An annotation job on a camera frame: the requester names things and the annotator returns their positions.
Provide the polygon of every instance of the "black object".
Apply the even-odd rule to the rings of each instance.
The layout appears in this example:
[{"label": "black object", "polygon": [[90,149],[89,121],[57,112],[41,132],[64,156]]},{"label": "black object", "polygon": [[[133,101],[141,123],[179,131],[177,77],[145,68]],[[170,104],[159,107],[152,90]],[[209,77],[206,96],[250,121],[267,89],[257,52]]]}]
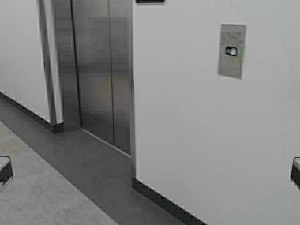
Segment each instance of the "black object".
[{"label": "black object", "polygon": [[236,48],[236,47],[226,47],[225,53],[226,53],[226,55],[237,56],[238,55],[238,48]]},{"label": "black object", "polygon": [[165,0],[135,0],[136,3],[163,3]]},{"label": "black object", "polygon": [[17,103],[16,101],[14,101],[13,99],[11,99],[10,97],[6,96],[5,94],[3,94],[1,92],[0,92],[0,98],[6,100],[8,103],[13,105],[17,109],[19,109],[20,111],[25,113],[26,115],[30,116],[32,119],[39,122],[40,124],[45,126],[47,129],[51,130],[52,132],[58,133],[58,132],[63,132],[64,131],[64,124],[63,123],[51,124],[48,121],[41,118],[40,116],[36,115],[34,112],[32,112],[29,109],[25,108],[23,105]]},{"label": "black object", "polygon": [[150,187],[144,185],[135,178],[133,178],[132,180],[132,188],[140,194],[142,194],[143,196],[145,196],[146,198],[153,201],[155,204],[169,212],[171,215],[173,215],[186,225],[206,225],[204,222],[197,219],[189,212],[185,211],[178,205],[166,199],[165,197],[152,190]]},{"label": "black object", "polygon": [[0,183],[5,185],[11,177],[13,178],[13,168],[11,166],[11,161],[9,158],[9,163],[7,163],[0,171]]},{"label": "black object", "polygon": [[300,189],[300,170],[295,165],[295,159],[292,164],[292,172],[291,172],[291,180],[295,183],[295,185]]}]

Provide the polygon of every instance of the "elevator threshold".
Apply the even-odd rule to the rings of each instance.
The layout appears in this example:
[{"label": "elevator threshold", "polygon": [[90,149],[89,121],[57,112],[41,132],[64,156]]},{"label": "elevator threshold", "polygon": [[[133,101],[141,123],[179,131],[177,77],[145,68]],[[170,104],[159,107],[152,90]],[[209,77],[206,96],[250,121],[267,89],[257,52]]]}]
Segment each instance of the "elevator threshold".
[{"label": "elevator threshold", "polygon": [[127,156],[128,158],[131,158],[131,156],[125,152],[123,152],[122,150],[118,149],[116,146],[111,145],[110,143],[104,141],[103,139],[101,139],[100,137],[97,137],[96,135],[92,134],[91,132],[81,128],[82,131],[84,131],[85,133],[91,135],[92,137],[98,139],[99,141],[105,143],[106,145],[108,145],[109,147],[112,147],[113,149],[117,150],[118,152],[122,153],[123,155]]}]

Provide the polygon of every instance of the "hallway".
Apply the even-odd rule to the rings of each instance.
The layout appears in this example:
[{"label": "hallway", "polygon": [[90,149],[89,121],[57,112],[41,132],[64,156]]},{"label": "hallway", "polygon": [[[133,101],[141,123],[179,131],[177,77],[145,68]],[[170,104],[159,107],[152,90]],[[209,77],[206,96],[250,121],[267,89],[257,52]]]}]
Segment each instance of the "hallway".
[{"label": "hallway", "polygon": [[[128,156],[86,132],[51,133],[3,99],[0,121],[119,225],[182,224],[131,188]],[[18,163],[13,161],[13,166],[18,168]],[[15,173],[10,187],[18,182]]]}]

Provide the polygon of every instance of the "stainless steel elevator door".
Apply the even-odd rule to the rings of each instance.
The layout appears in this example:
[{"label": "stainless steel elevator door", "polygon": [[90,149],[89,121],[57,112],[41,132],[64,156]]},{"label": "stainless steel elevator door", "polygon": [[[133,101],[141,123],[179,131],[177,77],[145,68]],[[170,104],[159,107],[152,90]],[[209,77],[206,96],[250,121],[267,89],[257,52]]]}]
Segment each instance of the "stainless steel elevator door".
[{"label": "stainless steel elevator door", "polygon": [[132,0],[109,0],[115,146],[129,150]]},{"label": "stainless steel elevator door", "polygon": [[114,144],[108,0],[72,0],[82,128]]},{"label": "stainless steel elevator door", "polygon": [[82,127],[130,154],[132,1],[72,0]]}]

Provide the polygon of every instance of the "dark gray floor strip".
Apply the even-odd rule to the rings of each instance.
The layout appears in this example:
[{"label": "dark gray floor strip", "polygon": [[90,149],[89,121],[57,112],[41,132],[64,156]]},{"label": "dark gray floor strip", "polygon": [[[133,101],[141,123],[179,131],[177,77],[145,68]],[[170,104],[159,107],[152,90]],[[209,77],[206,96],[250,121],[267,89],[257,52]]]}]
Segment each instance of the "dark gray floor strip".
[{"label": "dark gray floor strip", "polygon": [[0,98],[0,120],[119,225],[182,225],[132,189],[130,158],[82,130],[52,133]]},{"label": "dark gray floor strip", "polygon": [[25,108],[23,105],[17,103],[16,101],[14,101],[13,99],[11,99],[10,97],[6,96],[5,94],[3,94],[1,92],[0,92],[0,98],[4,99],[8,103],[13,105],[17,109],[19,109],[24,114],[28,115],[29,117],[31,117],[35,121],[39,122],[40,124],[42,124],[47,129],[51,130],[52,132],[57,133],[57,132],[62,132],[64,130],[63,123],[52,125],[48,121],[44,120],[40,116],[36,115],[34,112],[32,112],[29,109]]},{"label": "dark gray floor strip", "polygon": [[163,197],[161,194],[157,193],[150,187],[144,185],[137,179],[132,179],[132,187],[141,193],[143,196],[149,198],[155,204],[175,216],[178,220],[183,222],[186,225],[206,225],[201,220],[194,217],[192,214],[185,211],[183,208],[174,204],[170,200]]}]

